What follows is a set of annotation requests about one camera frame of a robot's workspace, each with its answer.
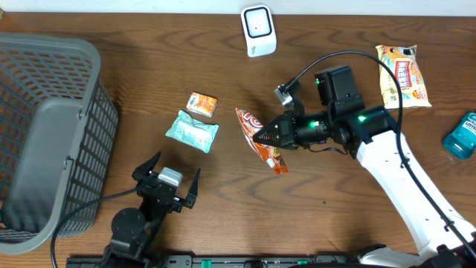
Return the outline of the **orange snack bag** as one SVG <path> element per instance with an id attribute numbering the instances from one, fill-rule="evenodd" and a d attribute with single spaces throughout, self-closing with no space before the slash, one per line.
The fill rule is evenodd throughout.
<path id="1" fill-rule="evenodd" d="M 402 90 L 402 107 L 432 107 L 428 100 L 425 82 L 416 62 L 417 46 L 376 46 L 378 58 L 392 71 Z M 386 109 L 399 107 L 398 92 L 389 73 L 379 67 L 380 89 Z"/>

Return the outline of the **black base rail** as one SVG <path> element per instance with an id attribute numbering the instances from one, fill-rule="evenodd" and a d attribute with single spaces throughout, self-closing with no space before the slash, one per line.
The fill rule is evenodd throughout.
<path id="1" fill-rule="evenodd" d="M 358 263 L 348 257 L 316 255 L 314 257 L 193 257 L 190 255 L 164 255 L 153 264 L 126 261 L 112 257 L 105 261 L 100 257 L 68 258 L 67 267 L 163 267 L 163 268 L 244 268 L 244 267 L 354 267 Z"/>

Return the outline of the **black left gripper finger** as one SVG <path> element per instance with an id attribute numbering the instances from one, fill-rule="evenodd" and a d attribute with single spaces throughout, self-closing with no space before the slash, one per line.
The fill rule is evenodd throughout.
<path id="1" fill-rule="evenodd" d="M 192 184 L 187 192 L 186 199 L 184 201 L 184 206 L 186 208 L 192 209 L 195 205 L 196 198 L 198 196 L 198 189 L 199 189 L 199 177 L 200 177 L 201 169 L 199 168 L 196 171 L 196 174 L 193 178 Z"/>
<path id="2" fill-rule="evenodd" d="M 160 157 L 161 151 L 158 151 L 151 159 L 148 159 L 133 171 L 132 178 L 135 181 L 144 181 L 145 179 L 147 179 L 152 173 Z"/>

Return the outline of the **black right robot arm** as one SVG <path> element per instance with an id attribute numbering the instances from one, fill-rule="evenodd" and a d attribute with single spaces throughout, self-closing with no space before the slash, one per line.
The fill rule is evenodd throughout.
<path id="1" fill-rule="evenodd" d="M 329 139 L 344 150 L 383 188 L 404 220 L 417 255 L 375 245 L 357 254 L 357 267 L 474 267 L 475 227 L 445 199 L 415 159 L 393 116 L 383 107 L 367 108 L 348 66 L 315 75 L 326 112 L 305 114 L 294 97 L 297 80 L 275 93 L 291 111 L 254 134 L 253 140 L 282 149 L 309 149 Z"/>

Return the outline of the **blue mouthwash bottle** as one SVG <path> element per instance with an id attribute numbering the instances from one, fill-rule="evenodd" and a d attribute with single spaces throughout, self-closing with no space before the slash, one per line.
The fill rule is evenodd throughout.
<path id="1" fill-rule="evenodd" d="M 469 159 L 475 151 L 475 113 L 466 114 L 452 133 L 443 139 L 448 152 L 461 160 Z"/>

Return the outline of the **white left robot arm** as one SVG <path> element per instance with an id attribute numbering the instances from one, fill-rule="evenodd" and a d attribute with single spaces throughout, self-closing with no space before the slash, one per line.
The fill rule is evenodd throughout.
<path id="1" fill-rule="evenodd" d="M 138 183 L 135 193 L 142 203 L 139 208 L 125 208 L 114 216 L 112 238 L 97 267 L 161 266 L 161 259 L 152 253 L 155 237 L 168 214 L 194 207 L 201 171 L 196 171 L 187 196 L 178 197 L 182 174 L 168 167 L 155 172 L 160 156 L 156 153 L 133 171 L 132 178 Z"/>

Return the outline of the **red chocolate bar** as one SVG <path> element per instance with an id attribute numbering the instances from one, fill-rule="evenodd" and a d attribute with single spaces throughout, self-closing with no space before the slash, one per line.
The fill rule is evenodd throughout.
<path id="1" fill-rule="evenodd" d="M 235 110 L 245 139 L 251 149 L 274 171 L 275 175 L 288 173 L 289 170 L 276 147 L 253 141 L 253 135 L 263 128 L 260 121 L 244 109 L 236 108 Z"/>

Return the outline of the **small orange box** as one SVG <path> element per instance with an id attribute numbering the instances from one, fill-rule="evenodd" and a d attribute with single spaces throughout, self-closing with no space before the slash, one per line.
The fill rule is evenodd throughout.
<path id="1" fill-rule="evenodd" d="M 218 100 L 214 97 L 193 92 L 187 102 L 186 108 L 190 112 L 211 118 Z"/>

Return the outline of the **grey plastic basket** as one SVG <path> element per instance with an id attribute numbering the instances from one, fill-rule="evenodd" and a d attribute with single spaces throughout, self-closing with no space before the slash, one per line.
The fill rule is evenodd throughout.
<path id="1" fill-rule="evenodd" d="M 1 34 L 1 252 L 90 229 L 118 111 L 89 42 Z"/>

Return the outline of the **green wet wipes pack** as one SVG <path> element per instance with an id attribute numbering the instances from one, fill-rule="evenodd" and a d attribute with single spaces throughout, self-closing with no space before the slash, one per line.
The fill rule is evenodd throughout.
<path id="1" fill-rule="evenodd" d="M 165 136 L 209 153 L 218 129 L 218 124 L 205 124 L 194 119 L 184 110 L 180 110 Z"/>

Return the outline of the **white barcode scanner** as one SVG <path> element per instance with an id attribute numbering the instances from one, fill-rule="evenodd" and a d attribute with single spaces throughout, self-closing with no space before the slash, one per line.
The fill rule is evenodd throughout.
<path id="1" fill-rule="evenodd" d="M 271 10 L 263 4 L 247 7 L 240 17 L 247 55 L 261 57 L 273 54 L 277 48 L 277 35 Z"/>

